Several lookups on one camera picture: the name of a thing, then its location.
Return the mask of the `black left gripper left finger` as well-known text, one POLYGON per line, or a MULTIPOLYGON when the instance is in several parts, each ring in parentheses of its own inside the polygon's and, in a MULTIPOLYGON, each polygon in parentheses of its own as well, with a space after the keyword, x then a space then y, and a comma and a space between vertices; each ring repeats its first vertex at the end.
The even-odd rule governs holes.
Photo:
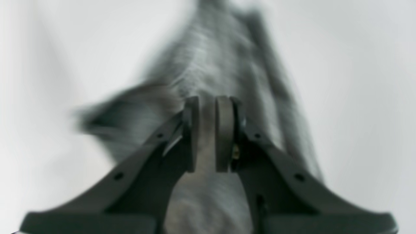
POLYGON ((30 212, 25 234, 160 234, 172 191, 196 168, 199 98, 162 124, 130 157, 75 199, 30 212))

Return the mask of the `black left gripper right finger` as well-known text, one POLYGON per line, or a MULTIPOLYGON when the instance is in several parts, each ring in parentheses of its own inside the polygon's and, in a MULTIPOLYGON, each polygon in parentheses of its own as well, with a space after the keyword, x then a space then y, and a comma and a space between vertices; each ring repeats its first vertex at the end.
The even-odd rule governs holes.
POLYGON ((237 173, 254 234, 396 234, 388 212, 370 212, 331 192, 276 148, 234 97, 215 100, 217 172, 237 173))

